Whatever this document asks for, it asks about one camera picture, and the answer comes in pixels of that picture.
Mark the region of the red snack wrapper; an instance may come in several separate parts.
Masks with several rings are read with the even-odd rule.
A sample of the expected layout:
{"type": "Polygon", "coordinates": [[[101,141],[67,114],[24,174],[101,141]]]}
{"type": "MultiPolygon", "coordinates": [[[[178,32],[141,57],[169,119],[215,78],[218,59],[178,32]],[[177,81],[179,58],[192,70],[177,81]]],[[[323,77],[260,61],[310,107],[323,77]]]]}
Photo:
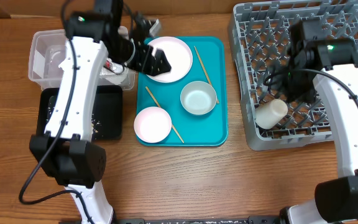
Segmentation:
{"type": "Polygon", "coordinates": [[[104,64],[104,68],[115,73],[116,72],[116,66],[115,64],[110,61],[110,60],[107,60],[106,63],[104,64]]]}

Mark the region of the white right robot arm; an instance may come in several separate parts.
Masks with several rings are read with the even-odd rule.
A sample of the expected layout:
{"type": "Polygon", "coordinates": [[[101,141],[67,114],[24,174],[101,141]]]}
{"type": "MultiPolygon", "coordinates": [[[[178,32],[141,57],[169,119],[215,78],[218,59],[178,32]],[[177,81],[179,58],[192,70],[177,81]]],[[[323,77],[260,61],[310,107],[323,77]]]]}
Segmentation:
{"type": "Polygon", "coordinates": [[[338,177],[318,184],[313,199],[280,212],[277,223],[358,220],[358,49],[352,39],[329,39],[320,21],[293,24],[290,62],[280,79],[289,100],[320,97],[336,148],[338,177]]]}

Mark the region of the small pink bowl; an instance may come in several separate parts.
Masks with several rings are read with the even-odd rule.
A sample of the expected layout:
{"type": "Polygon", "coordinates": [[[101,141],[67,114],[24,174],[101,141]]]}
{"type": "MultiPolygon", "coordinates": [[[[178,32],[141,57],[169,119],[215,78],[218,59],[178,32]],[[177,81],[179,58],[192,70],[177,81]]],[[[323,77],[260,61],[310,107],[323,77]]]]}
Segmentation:
{"type": "Polygon", "coordinates": [[[151,106],[140,111],[134,120],[134,131],[136,136],[147,143],[158,143],[163,141],[164,135],[162,117],[155,112],[156,106],[151,106]]]}

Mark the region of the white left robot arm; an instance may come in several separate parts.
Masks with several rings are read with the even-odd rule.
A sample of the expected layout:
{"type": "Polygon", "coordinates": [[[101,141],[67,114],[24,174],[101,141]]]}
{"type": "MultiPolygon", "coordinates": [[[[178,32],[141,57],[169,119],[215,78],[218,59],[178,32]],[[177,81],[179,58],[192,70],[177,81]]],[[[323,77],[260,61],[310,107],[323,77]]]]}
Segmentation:
{"type": "Polygon", "coordinates": [[[61,14],[67,54],[57,100],[45,129],[30,138],[36,169],[63,186],[83,223],[112,223],[114,209],[102,185],[106,151],[92,143],[91,117],[99,75],[107,60],[146,75],[171,70],[163,50],[145,44],[161,30],[158,19],[131,13],[128,37],[119,33],[123,1],[96,1],[90,11],[61,14]]]}

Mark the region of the white paper cup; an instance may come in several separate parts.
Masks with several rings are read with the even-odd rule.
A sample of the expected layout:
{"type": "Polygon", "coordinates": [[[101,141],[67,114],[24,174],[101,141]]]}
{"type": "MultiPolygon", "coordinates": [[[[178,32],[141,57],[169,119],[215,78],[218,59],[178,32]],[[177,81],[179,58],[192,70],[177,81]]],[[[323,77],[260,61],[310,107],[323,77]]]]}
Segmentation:
{"type": "Polygon", "coordinates": [[[274,99],[255,110],[255,122],[263,129],[273,128],[288,113],[287,104],[281,99],[274,99]]]}

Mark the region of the pile of rice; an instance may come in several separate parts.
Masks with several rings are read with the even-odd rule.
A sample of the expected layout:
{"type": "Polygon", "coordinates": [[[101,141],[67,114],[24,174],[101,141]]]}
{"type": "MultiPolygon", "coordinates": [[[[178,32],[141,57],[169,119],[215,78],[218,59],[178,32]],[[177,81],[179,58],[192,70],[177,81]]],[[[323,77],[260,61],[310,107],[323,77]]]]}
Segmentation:
{"type": "MultiPolygon", "coordinates": [[[[52,102],[50,102],[48,104],[46,123],[48,123],[49,119],[52,117],[52,113],[54,111],[54,105],[55,105],[55,103],[52,103],[52,102]]],[[[96,129],[96,127],[98,127],[98,126],[101,126],[101,123],[97,119],[94,119],[94,114],[92,114],[91,127],[93,129],[93,134],[94,133],[99,133],[99,131],[96,129]]]]}

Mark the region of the white napkin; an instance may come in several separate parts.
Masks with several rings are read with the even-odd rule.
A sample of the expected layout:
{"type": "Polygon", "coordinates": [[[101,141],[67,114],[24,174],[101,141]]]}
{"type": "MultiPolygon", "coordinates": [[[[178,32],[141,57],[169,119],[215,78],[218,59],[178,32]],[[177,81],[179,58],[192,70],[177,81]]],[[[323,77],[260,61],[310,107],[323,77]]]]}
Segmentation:
{"type": "Polygon", "coordinates": [[[101,78],[113,85],[120,85],[128,76],[128,69],[122,65],[113,63],[109,67],[104,66],[101,70],[101,78]]]}

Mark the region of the grey bowl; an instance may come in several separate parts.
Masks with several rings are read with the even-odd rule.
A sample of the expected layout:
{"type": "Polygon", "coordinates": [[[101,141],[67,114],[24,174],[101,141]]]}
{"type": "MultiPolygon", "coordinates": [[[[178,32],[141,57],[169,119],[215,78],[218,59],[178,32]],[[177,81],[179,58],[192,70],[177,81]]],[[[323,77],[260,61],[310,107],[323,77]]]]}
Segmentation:
{"type": "Polygon", "coordinates": [[[182,107],[193,115],[204,115],[218,102],[214,88],[206,82],[194,81],[185,85],[180,93],[182,107]]]}

